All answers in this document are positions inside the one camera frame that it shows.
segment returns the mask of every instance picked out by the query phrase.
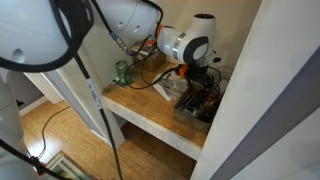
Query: black cable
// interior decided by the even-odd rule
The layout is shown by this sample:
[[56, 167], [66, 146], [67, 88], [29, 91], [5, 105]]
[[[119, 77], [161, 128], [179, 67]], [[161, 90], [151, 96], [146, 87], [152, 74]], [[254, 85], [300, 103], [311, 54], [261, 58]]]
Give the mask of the black cable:
[[145, 78], [144, 78], [144, 75], [143, 75], [143, 69], [144, 69], [144, 65], [146, 64], [146, 61], [148, 60], [148, 58], [150, 58], [156, 51], [156, 48], [153, 47], [153, 49], [150, 51], [150, 53], [148, 54], [147, 57], [143, 58], [143, 61], [142, 61], [142, 66], [141, 66], [141, 70], [140, 70], [140, 76], [142, 78], [142, 80], [146, 83], [146, 84], [151, 84], [149, 83]]
[[96, 10], [98, 11], [98, 14], [99, 14], [99, 16], [100, 16], [100, 18], [101, 18], [104, 26], [107, 28], [107, 30], [109, 31], [109, 33], [112, 33], [112, 29], [110, 28], [110, 26], [109, 26], [106, 18], [104, 18], [104, 15], [103, 15], [103, 13], [102, 13], [102, 11], [101, 11], [101, 9], [100, 9], [100, 6], [98, 5], [97, 1], [91, 0], [91, 2], [92, 2], [92, 4], [94, 5], [94, 7], [96, 8]]
[[209, 69], [212, 69], [212, 70], [215, 70], [215, 71], [217, 71], [218, 72], [218, 75], [219, 75], [219, 80], [218, 80], [218, 85], [220, 84], [220, 82], [221, 82], [221, 72], [219, 71], [219, 69], [217, 69], [217, 68], [214, 68], [214, 67], [211, 67], [211, 66], [209, 66]]
[[37, 158], [40, 160], [43, 156], [43, 154], [45, 153], [46, 149], [47, 149], [47, 143], [46, 143], [46, 138], [45, 138], [45, 135], [44, 135], [44, 131], [47, 127], [47, 125], [50, 123], [50, 121], [58, 114], [60, 114], [61, 112], [65, 111], [66, 109], [70, 108], [70, 106], [54, 113], [53, 115], [50, 116], [50, 118], [47, 120], [47, 122], [44, 124], [43, 128], [42, 128], [42, 131], [41, 131], [41, 135], [42, 135], [42, 140], [43, 140], [43, 150], [41, 151], [41, 153], [39, 154], [39, 156], [37, 156]]
[[114, 143], [114, 139], [113, 139], [113, 135], [112, 135], [112, 131], [111, 131], [111, 128], [110, 128], [110, 124], [108, 122], [108, 119], [105, 115], [105, 112], [103, 110], [103, 107], [102, 107], [102, 104], [101, 104], [101, 101], [100, 101], [100, 98], [99, 98], [99, 95], [97, 95], [96, 93], [96, 90], [93, 86], [93, 83], [91, 81], [91, 78], [90, 78], [90, 75], [86, 69], [86, 67], [84, 66], [80, 56], [78, 55], [77, 51], [75, 50], [75, 48], [73, 47], [73, 44], [72, 44], [72, 40], [71, 38], [69, 37], [69, 34], [68, 34], [68, 31], [66, 29], [66, 27], [64, 26], [64, 23], [62, 21], [62, 17], [59, 13], [59, 10], [57, 8], [57, 6], [55, 5], [55, 2], [54, 0], [50, 0], [50, 4], [51, 4], [51, 8], [52, 8], [52, 11], [53, 11], [53, 14], [55, 16], [55, 19], [57, 21], [57, 24], [60, 28], [60, 31], [66, 41], [66, 43], [68, 44], [69, 48], [71, 49], [72, 53], [74, 54], [74, 58], [82, 72], [82, 74], [84, 75], [85, 79], [87, 80], [87, 84], [89, 86], [89, 89], [92, 93], [92, 96], [96, 102], [96, 105], [99, 109], [99, 112], [101, 114], [101, 117], [104, 121], [104, 124], [107, 128], [107, 132], [108, 132], [108, 136], [109, 136], [109, 139], [110, 139], [110, 143], [111, 143], [111, 146], [112, 146], [112, 149], [113, 149], [113, 153], [114, 153], [114, 157], [115, 157], [115, 161], [116, 161], [116, 165], [117, 165], [117, 170], [118, 170], [118, 175], [119, 175], [119, 178], [122, 180], [122, 173], [121, 173], [121, 168], [120, 168], [120, 162], [119, 162], [119, 158], [118, 158], [118, 154], [117, 154], [117, 148], [116, 148], [116, 145]]
[[216, 87], [216, 90], [218, 91], [218, 96], [220, 96], [221, 91], [220, 91], [220, 86], [219, 86], [219, 84], [214, 83], [214, 85], [215, 85], [215, 87]]
[[[142, 60], [137, 61], [137, 62], [135, 62], [135, 63], [132, 63], [132, 64], [126, 69], [126, 71], [125, 71], [125, 77], [126, 77], [126, 74], [127, 74], [128, 70], [129, 70], [133, 65], [135, 65], [135, 64], [137, 64], [137, 63], [140, 63], [141, 61], [142, 61]], [[148, 84], [148, 85], [143, 86], [143, 87], [133, 87], [133, 86], [131, 86], [131, 85], [128, 83], [128, 81], [127, 81], [126, 78], [124, 78], [124, 79], [126, 80], [126, 83], [127, 83], [127, 85], [128, 85], [130, 88], [136, 89], [136, 90], [140, 90], [140, 89], [145, 89], [145, 88], [148, 88], [148, 87], [150, 87], [150, 86], [153, 86], [153, 85], [157, 84], [158, 82], [160, 82], [160, 80], [161, 80], [166, 74], [168, 74], [168, 73], [170, 73], [170, 72], [172, 72], [172, 71], [176, 71], [177, 69], [178, 69], [178, 67], [174, 67], [174, 68], [167, 69], [167, 70], [164, 71], [164, 72], [160, 75], [160, 77], [159, 77], [158, 79], [156, 79], [153, 83]]]
[[160, 26], [160, 24], [162, 22], [162, 19], [163, 19], [163, 10], [162, 10], [162, 8], [160, 6], [158, 6], [156, 3], [152, 2], [152, 1], [149, 1], [149, 0], [140, 0], [140, 1], [149, 4], [150, 6], [156, 8], [160, 12], [160, 19], [159, 19], [159, 22], [157, 24], [157, 28], [156, 28], [156, 31], [155, 31], [155, 39], [157, 39], [157, 37], [158, 37], [158, 29], [159, 29], [159, 26]]
[[26, 150], [27, 150], [28, 155], [31, 157], [32, 155], [27, 147], [26, 147]]
[[141, 46], [139, 47], [138, 51], [135, 52], [135, 53], [133, 53], [133, 54], [130, 54], [130, 56], [137, 56], [137, 55], [141, 52], [144, 44], [148, 41], [149, 37], [150, 37], [150, 35], [149, 35], [146, 39], [144, 39], [144, 41], [143, 41], [143, 43], [141, 44]]
[[18, 157], [19, 159], [23, 160], [24, 162], [36, 167], [37, 169], [42, 170], [43, 172], [50, 174], [51, 176], [59, 179], [59, 180], [67, 180], [66, 178], [54, 173], [53, 171], [51, 171], [50, 169], [44, 167], [43, 165], [40, 164], [40, 162], [35, 161], [29, 157], [27, 157], [26, 155], [22, 154], [21, 152], [17, 151], [16, 149], [14, 149], [13, 147], [11, 147], [9, 144], [7, 144], [6, 142], [4, 142], [2, 139], [0, 139], [0, 146], [5, 149], [6, 151], [8, 151], [10, 154]]

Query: wooden floor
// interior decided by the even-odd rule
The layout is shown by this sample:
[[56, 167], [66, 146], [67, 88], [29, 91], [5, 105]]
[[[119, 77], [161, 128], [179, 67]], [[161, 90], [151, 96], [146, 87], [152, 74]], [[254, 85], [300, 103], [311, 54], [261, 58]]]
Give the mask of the wooden floor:
[[[22, 117], [25, 143], [32, 155], [37, 156], [43, 148], [41, 130], [47, 119], [67, 106], [66, 102], [46, 102]], [[132, 124], [127, 123], [122, 131], [126, 141], [118, 154], [124, 179], [190, 178], [194, 160]], [[118, 179], [111, 148], [93, 135], [72, 108], [55, 116], [45, 135], [47, 150], [42, 162], [49, 162], [62, 150], [98, 179]]]

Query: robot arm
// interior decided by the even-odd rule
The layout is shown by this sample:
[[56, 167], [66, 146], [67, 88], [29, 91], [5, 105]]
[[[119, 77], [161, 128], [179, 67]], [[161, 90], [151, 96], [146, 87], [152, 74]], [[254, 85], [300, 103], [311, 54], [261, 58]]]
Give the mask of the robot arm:
[[189, 29], [183, 33], [173, 28], [163, 28], [158, 47], [165, 54], [187, 64], [206, 61], [212, 55], [214, 31], [214, 16], [197, 14]]
[[[110, 35], [127, 54], [131, 54], [131, 44], [157, 36], [154, 35], [158, 27], [157, 10], [146, 1], [97, 0], [101, 9], [100, 15], [110, 24]], [[65, 65], [74, 57], [74, 52], [79, 49], [93, 26], [93, 18], [88, 0], [1, 0], [0, 67], [23, 72], [45, 72]], [[62, 34], [62, 25], [67, 30], [70, 41]], [[194, 17], [192, 25], [185, 32], [163, 28], [157, 38], [157, 46], [165, 54], [183, 63], [198, 67], [207, 66], [212, 56], [214, 30], [214, 17], [199, 14]], [[0, 118], [5, 117], [6, 120], [0, 119], [0, 123], [6, 123], [3, 123], [0, 129], [21, 129], [18, 110], [13, 104], [13, 95], [0, 80], [1, 88], [3, 90], [0, 91]], [[12, 135], [2, 129], [0, 132], [0, 138], [11, 146], [20, 145], [22, 134]], [[6, 171], [0, 172], [0, 177], [15, 175], [33, 179], [32, 168], [19, 173], [15, 171], [16, 168], [23, 168], [22, 166], [25, 166], [23, 162], [0, 148], [0, 168], [8, 167]]]

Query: wooden shelf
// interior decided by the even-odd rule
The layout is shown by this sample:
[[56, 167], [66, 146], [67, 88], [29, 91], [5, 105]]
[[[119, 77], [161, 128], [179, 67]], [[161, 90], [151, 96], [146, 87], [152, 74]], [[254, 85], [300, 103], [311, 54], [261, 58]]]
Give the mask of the wooden shelf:
[[[166, 62], [155, 73], [144, 72], [149, 82], [156, 74], [174, 64]], [[134, 87], [146, 84], [139, 78]], [[153, 134], [169, 145], [197, 159], [205, 142], [209, 124], [186, 123], [187, 117], [174, 109], [174, 101], [166, 101], [152, 86], [143, 90], [109, 85], [103, 92], [108, 109]]]

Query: orange part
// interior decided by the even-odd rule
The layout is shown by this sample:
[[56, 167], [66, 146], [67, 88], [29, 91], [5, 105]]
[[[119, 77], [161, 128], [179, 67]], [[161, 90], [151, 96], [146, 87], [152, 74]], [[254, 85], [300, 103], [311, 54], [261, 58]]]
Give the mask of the orange part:
[[160, 32], [161, 32], [161, 29], [162, 29], [162, 25], [159, 24], [159, 27], [158, 27], [158, 30], [157, 30], [157, 38], [156, 38], [156, 39], [153, 39], [153, 40], [148, 40], [148, 41], [145, 43], [145, 46], [155, 44], [155, 43], [158, 41], [158, 38], [159, 38], [159, 34], [160, 34]]
[[187, 72], [188, 68], [188, 64], [183, 64], [179, 69], [179, 75], [184, 78], [184, 74]]

